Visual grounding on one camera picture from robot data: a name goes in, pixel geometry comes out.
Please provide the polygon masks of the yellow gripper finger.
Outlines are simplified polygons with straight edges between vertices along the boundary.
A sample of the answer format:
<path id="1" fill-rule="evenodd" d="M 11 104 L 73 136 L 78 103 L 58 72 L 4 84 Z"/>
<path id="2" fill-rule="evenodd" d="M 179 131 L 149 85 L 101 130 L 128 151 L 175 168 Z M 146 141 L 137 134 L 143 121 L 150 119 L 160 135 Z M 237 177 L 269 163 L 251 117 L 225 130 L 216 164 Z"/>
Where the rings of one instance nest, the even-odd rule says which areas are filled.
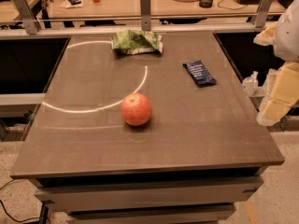
<path id="1" fill-rule="evenodd" d="M 267 26 L 263 31 L 254 37 L 253 42 L 261 46 L 272 45 L 274 43 L 274 33 L 276 31 L 277 25 L 278 23 L 274 22 L 273 24 Z"/>
<path id="2" fill-rule="evenodd" d="M 273 126 L 299 101 L 299 63 L 285 62 L 276 72 L 271 91 L 259 107 L 257 122 Z"/>

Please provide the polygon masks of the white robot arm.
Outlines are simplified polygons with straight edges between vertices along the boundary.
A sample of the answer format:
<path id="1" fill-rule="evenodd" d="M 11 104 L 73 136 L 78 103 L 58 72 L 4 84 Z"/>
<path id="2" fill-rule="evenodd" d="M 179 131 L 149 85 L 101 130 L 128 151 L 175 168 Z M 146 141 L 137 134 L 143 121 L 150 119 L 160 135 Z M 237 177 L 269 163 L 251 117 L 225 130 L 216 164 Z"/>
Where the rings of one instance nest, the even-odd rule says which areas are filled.
<path id="1" fill-rule="evenodd" d="M 257 115 L 260 125 L 273 126 L 299 100 L 299 0 L 293 0 L 278 21 L 257 34 L 253 42 L 272 45 L 275 56 L 284 61 Z"/>

